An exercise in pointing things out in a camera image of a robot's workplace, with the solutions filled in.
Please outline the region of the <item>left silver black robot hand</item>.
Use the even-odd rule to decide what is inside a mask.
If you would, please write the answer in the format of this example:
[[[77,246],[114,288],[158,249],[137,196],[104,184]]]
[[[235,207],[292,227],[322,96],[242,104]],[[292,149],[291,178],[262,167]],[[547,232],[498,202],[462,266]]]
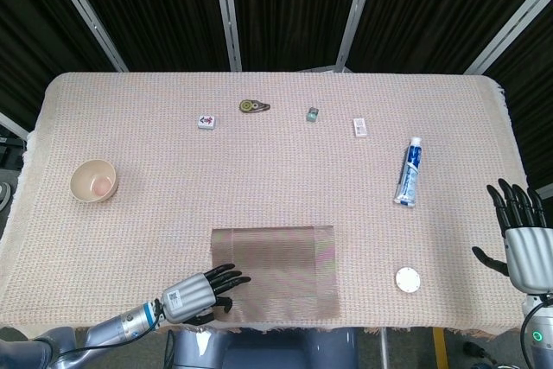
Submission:
[[[163,316],[174,324],[202,326],[213,321],[214,308],[228,314],[233,300],[227,291],[251,281],[235,264],[222,264],[174,284],[162,293]]]

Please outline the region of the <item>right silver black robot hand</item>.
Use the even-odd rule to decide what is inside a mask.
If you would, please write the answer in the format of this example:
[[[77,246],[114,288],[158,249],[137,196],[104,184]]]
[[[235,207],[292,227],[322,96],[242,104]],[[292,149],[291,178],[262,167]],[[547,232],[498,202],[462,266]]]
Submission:
[[[474,246],[472,253],[487,268],[509,277],[526,295],[553,295],[553,226],[547,221],[537,191],[505,179],[488,185],[505,249],[505,260],[489,257]]]

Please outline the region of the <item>brown woven placemat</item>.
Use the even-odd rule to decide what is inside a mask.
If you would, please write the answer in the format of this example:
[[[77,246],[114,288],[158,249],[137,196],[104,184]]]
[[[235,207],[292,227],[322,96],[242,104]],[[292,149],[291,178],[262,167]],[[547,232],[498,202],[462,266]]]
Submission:
[[[340,316],[332,226],[212,230],[212,262],[233,263],[251,281],[225,293],[228,325],[321,326]]]

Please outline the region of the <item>pink beige bowl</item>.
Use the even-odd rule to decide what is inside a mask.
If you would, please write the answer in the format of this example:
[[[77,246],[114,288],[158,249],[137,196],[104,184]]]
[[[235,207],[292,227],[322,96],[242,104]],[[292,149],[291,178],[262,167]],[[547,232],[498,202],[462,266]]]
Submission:
[[[92,159],[74,170],[69,187],[75,200],[96,203],[110,199],[118,189],[118,181],[118,172],[110,162]]]

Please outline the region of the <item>blue-grey robot torso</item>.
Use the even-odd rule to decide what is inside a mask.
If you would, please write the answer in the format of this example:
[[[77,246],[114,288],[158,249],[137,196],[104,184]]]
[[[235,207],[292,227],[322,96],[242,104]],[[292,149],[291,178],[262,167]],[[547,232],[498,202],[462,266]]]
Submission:
[[[358,369],[356,331],[285,328],[239,333],[182,330],[164,369]]]

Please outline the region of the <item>white round lid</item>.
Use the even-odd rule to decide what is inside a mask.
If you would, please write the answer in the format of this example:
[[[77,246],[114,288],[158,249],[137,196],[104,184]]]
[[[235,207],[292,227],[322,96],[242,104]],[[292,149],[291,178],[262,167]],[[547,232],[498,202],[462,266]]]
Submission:
[[[412,267],[402,267],[395,275],[397,287],[405,293],[412,294],[421,287],[419,273]]]

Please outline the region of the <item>beige waffle-weave tablecloth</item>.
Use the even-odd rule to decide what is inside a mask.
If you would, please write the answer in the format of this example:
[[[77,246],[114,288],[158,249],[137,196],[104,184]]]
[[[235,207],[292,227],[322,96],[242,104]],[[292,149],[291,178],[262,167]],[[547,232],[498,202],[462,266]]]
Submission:
[[[270,109],[245,114],[244,99]],[[406,207],[394,197],[412,137],[422,157]],[[92,159],[115,167],[118,189],[84,203],[69,184]],[[0,328],[35,337],[155,299],[212,267],[214,229],[332,226],[340,316],[313,327],[502,334],[520,325],[523,295],[471,251],[504,257],[486,191],[499,178],[526,183],[502,89],[485,76],[64,73],[0,238]],[[419,273],[417,292],[397,287],[402,267]]]

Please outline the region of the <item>blue white toothpaste tube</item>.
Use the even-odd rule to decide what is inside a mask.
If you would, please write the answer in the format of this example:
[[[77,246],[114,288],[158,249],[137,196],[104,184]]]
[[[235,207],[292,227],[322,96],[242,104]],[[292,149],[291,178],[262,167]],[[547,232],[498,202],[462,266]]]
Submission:
[[[421,157],[422,139],[412,137],[410,145],[405,151],[402,173],[394,197],[394,202],[398,205],[413,207],[416,204]]]

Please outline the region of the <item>black pleated curtain panel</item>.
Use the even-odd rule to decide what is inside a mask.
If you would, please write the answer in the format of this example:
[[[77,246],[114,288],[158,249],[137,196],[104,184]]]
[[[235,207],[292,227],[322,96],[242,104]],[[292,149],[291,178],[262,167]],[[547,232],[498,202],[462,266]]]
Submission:
[[[24,129],[58,75],[114,70],[70,0],[0,0],[0,112]]]
[[[337,61],[352,0],[234,0],[242,68],[295,72]]]
[[[219,0],[88,0],[132,72],[227,72]]]
[[[553,183],[553,2],[485,71],[505,90],[527,180]]]
[[[525,0],[366,0],[355,73],[461,74]]]

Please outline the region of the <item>metal table leg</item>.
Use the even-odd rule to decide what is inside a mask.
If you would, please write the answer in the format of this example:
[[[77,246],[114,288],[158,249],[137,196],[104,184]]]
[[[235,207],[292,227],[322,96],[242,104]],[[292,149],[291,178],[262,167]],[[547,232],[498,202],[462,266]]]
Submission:
[[[381,369],[389,369],[388,341],[386,328],[379,330]]]

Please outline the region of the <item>olive correction tape dispenser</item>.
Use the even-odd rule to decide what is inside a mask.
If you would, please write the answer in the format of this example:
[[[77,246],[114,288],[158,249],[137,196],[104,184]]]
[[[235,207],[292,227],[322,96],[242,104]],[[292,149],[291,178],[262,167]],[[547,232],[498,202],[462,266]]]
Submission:
[[[255,99],[244,99],[239,103],[238,108],[245,114],[253,114],[268,111],[270,105]]]

